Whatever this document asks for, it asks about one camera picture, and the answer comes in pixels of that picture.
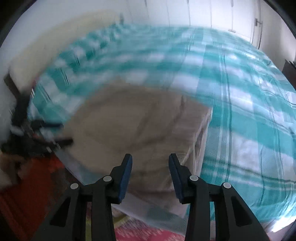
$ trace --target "bedsheet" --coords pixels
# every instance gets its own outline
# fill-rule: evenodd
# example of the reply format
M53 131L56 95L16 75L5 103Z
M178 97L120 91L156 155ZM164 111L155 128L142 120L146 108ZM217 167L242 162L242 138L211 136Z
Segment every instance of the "bedsheet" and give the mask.
M66 122L116 77L212 107L201 178L230 182L267 231L295 220L296 92L264 53L209 28L114 24L58 56L39 77L29 116Z

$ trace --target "brown cloth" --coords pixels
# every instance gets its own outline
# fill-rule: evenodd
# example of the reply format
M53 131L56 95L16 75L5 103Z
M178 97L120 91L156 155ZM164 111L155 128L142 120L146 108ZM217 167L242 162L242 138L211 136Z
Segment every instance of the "brown cloth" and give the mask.
M74 139L67 150L87 169L103 175L130 153L129 192L160 204L147 194L170 192L172 197L171 153L176 153L192 174L200 174L211 114L211 108L175 92L107 84L66 123L64 134ZM161 206L171 202L171 198L161 198Z

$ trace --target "orange fabric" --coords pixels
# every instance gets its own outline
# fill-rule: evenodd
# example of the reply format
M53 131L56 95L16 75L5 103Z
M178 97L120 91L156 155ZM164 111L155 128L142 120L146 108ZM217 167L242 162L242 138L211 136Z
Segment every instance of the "orange fabric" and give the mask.
M50 174L64 165L51 159L34 159L28 175L0 193L0 211L20 241L29 241L46 215L53 189Z

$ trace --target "beige headboard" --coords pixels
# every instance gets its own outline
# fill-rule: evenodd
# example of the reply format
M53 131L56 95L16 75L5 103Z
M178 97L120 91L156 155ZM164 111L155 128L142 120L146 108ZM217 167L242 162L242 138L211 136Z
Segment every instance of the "beige headboard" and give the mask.
M90 12L46 31L11 62L9 74L19 91L32 87L33 81L70 43L85 34L115 22L119 14L104 10Z

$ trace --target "checkered fabric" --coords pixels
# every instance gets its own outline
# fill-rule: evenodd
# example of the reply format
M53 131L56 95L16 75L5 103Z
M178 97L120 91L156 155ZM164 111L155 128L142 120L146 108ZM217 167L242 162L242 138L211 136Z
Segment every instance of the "checkered fabric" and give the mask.
M296 92L264 53L214 29L114 24L58 56L29 114L66 122L117 77L213 107L201 178L230 182L260 222L295 219Z

